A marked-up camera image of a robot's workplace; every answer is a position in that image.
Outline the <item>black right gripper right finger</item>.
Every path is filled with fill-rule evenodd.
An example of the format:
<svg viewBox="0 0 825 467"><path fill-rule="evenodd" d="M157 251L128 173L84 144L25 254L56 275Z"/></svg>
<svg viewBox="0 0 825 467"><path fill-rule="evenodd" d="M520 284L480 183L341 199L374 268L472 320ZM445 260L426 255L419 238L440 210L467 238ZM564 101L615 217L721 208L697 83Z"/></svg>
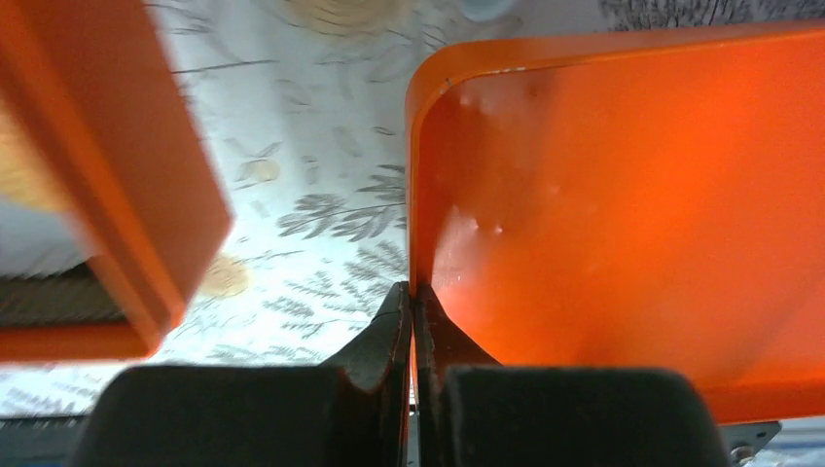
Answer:
<svg viewBox="0 0 825 467"><path fill-rule="evenodd" d="M413 300L424 466L726 466L696 389L654 368L504 366L447 316Z"/></svg>

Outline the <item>orange tin lid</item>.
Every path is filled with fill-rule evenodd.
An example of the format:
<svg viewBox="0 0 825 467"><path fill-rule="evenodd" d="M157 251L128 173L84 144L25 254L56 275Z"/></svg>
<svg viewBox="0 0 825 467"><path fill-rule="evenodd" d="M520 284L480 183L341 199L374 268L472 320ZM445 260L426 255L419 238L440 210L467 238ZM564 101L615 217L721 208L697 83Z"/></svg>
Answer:
<svg viewBox="0 0 825 467"><path fill-rule="evenodd" d="M501 363L824 412L824 23L445 47L406 96L410 283Z"/></svg>

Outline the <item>floral tablecloth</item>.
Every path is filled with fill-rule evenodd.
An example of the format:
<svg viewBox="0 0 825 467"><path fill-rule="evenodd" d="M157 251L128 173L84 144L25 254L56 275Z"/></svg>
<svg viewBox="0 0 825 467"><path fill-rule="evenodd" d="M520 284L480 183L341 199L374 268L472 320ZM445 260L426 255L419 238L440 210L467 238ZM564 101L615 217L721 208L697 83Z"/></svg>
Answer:
<svg viewBox="0 0 825 467"><path fill-rule="evenodd" d="M317 363L406 272L403 94L457 42L766 20L756 1L528 1L475 23L411 1L372 36L312 36L286 1L150 1L235 222L164 363Z"/></svg>

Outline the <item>orange cookie tin box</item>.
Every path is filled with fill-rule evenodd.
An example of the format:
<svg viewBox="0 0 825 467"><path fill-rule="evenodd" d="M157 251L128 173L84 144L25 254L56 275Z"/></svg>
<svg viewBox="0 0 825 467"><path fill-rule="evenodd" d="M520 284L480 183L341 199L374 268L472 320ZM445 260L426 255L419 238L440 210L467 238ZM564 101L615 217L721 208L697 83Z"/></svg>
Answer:
<svg viewBox="0 0 825 467"><path fill-rule="evenodd" d="M89 251L93 279L3 280L1 307L92 308L3 327L5 363L129 359L178 326L232 216L139 1L5 1L1 95Z"/></svg>

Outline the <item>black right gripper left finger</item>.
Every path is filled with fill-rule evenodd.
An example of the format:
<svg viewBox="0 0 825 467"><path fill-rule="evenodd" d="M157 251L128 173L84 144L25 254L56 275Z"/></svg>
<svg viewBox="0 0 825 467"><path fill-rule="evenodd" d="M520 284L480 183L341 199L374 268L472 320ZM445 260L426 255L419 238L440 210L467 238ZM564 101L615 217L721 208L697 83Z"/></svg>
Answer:
<svg viewBox="0 0 825 467"><path fill-rule="evenodd" d="M412 336L406 283L315 366L140 366L101 394L73 466L401 466Z"/></svg>

